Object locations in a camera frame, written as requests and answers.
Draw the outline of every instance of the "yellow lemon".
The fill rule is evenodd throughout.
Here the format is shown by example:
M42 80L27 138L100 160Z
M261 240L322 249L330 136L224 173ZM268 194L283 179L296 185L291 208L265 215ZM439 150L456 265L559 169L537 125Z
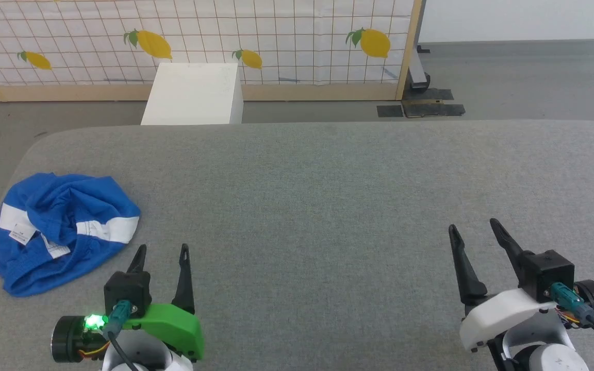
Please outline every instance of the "yellow lemon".
M132 32L127 32L123 35L123 42L130 41L130 44L137 47L137 42L141 45L141 49L148 53L150 56L156 58L167 58L172 59L171 56L171 45L157 33L136 29Z
M247 49L240 49L236 52L233 52L233 56L236 56L238 61L241 58L242 62L251 68L256 68L258 70L261 70L262 68L262 58L256 54L256 52L252 52L251 50Z
M52 69L52 65L50 64L50 61L47 60L47 58L43 57L42 55L38 54L38 53L33 53L33 52L19 52L17 54L17 59L22 58L23 61L29 61L29 63L31 63L32 66L37 66L37 68L40 68L41 70L51 70Z
M355 47L361 41L361 50L369 57L389 57L391 40L380 31L373 30L372 28L368 28L368 30L361 28L360 30L351 31L345 39L345 44L347 44L347 40L350 38L352 38L352 44Z

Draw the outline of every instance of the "white stripe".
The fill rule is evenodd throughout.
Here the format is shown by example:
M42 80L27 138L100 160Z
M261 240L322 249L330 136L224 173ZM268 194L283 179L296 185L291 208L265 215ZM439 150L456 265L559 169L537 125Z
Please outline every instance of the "white stripe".
M139 217L111 218L102 225L99 221L85 221L77 223L77 234L91 235L101 240L122 242L127 244L132 239Z
M0 214L0 228L5 230L14 230L16 225L28 226L36 230L37 228L29 221L29 215L26 211L12 207L8 204L2 204L2 213Z

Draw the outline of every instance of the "wooden frame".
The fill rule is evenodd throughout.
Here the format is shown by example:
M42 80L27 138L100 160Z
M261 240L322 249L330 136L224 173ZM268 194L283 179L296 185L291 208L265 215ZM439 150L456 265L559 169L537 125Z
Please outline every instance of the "wooden frame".
M420 14L414 0L411 14ZM400 100L405 90L412 46L420 20L409 24L398 84L242 85L245 100ZM147 100L152 85L0 85L0 102Z

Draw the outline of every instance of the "teal connector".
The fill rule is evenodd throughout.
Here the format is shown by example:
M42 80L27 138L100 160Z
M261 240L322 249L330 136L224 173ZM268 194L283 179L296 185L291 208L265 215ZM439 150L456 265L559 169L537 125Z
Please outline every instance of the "teal connector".
M561 282L552 284L549 292L551 299L565 310L572 312L582 325L589 324L588 315L594 318L594 310L584 302L584 299Z
M113 337L116 338L123 329L123 324L127 322L132 314L132 303L129 300L118 301L118 304L113 307L111 314L109 314L109 322L102 327L102 337L105 340L111 340L109 338L109 332L113 333Z

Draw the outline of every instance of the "white box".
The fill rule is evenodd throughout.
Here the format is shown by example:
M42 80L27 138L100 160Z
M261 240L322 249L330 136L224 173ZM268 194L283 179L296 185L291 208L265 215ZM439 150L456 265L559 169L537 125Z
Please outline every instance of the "white box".
M160 63L141 125L240 124L236 63Z

